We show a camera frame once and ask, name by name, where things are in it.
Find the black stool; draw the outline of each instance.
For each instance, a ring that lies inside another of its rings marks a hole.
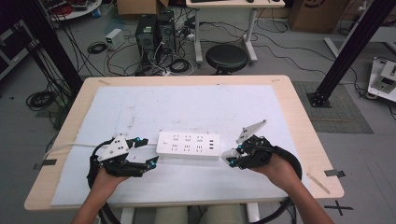
[[[217,69],[216,75],[229,75],[248,63],[247,54],[234,45],[216,45],[207,51],[205,57],[207,63]]]

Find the person's leg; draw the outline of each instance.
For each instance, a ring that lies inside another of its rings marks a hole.
[[[209,205],[200,224],[241,224],[244,219],[239,204]]]
[[[187,224],[187,206],[158,207],[155,224]]]

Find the background desk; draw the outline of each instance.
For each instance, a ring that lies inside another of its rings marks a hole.
[[[290,136],[299,153],[302,166],[309,171],[330,194],[313,181],[311,191],[315,198],[339,198],[344,191],[336,176],[327,177],[323,171],[331,170],[332,165],[318,140],[308,116],[286,76],[231,76],[231,77],[96,77],[89,78],[76,99],[53,147],[74,142],[78,129],[87,114],[92,99],[99,87],[104,86],[194,86],[194,85],[271,85],[288,124]],[[64,161],[70,148],[53,152],[48,159],[57,163],[44,166],[29,193],[25,208],[28,210],[55,209],[50,205],[57,188]]]
[[[253,46],[251,45],[250,38],[253,31],[253,25],[256,18],[257,8],[260,7],[284,7],[283,1],[274,2],[272,0],[255,0],[249,3],[247,0],[229,0],[229,1],[218,1],[218,2],[203,2],[203,3],[192,3],[191,0],[187,0],[186,4],[188,7],[196,8],[195,10],[195,60],[198,63],[203,61],[201,52],[199,22],[201,21],[201,10],[208,10],[209,14],[216,15],[217,18],[231,18],[235,21],[238,18],[238,14],[244,13],[239,9],[250,9],[248,16],[248,29],[244,35],[244,44],[247,49],[247,55],[252,63],[257,62],[257,56],[254,52]]]

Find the black pole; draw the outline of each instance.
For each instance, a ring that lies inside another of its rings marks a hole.
[[[376,0],[370,5],[327,76],[314,93],[307,94],[313,107],[328,103],[335,87],[395,6],[396,0]]]
[[[43,11],[44,8],[38,3],[40,0],[9,1],[10,4],[14,2],[26,26],[48,53],[69,87],[72,93],[71,97],[75,99],[81,89],[82,79],[79,77],[76,68],[64,51],[64,47],[59,41],[58,36],[50,27],[50,23],[46,19]]]

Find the person's right hand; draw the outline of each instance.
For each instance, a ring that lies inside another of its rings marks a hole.
[[[250,170],[266,175],[273,184],[286,192],[291,190],[294,184],[301,183],[290,163],[276,154],[272,155],[268,164]]]

